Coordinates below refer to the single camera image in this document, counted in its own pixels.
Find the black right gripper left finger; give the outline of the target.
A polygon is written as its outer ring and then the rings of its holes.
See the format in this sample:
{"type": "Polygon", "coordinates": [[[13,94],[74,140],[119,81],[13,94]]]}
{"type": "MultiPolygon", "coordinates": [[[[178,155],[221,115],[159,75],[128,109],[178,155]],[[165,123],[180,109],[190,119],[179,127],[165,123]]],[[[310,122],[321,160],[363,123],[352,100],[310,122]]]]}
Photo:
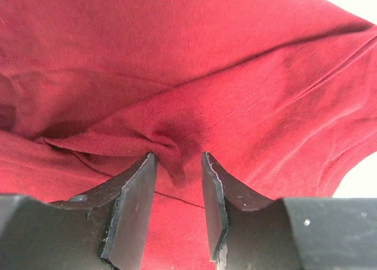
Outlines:
{"type": "Polygon", "coordinates": [[[1,195],[2,269],[140,269],[155,155],[67,201],[1,195]]]}

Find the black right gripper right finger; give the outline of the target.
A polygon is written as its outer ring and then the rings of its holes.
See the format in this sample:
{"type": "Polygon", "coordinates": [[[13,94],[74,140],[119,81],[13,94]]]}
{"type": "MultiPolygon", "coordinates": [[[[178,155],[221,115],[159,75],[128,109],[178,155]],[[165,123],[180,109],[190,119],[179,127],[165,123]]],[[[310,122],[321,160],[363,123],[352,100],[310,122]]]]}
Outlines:
{"type": "Polygon", "coordinates": [[[375,269],[376,199],[271,200],[203,153],[210,259],[217,269],[375,269]]]}

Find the dark red t-shirt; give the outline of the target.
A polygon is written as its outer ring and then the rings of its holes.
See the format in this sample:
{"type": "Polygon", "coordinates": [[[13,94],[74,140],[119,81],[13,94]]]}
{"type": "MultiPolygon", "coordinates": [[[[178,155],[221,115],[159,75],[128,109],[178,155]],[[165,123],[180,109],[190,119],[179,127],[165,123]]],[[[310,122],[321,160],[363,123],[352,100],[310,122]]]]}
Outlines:
{"type": "Polygon", "coordinates": [[[201,155],[270,198],[376,152],[376,26],[326,0],[1,0],[1,192],[160,162],[144,269],[213,269],[201,155]]]}

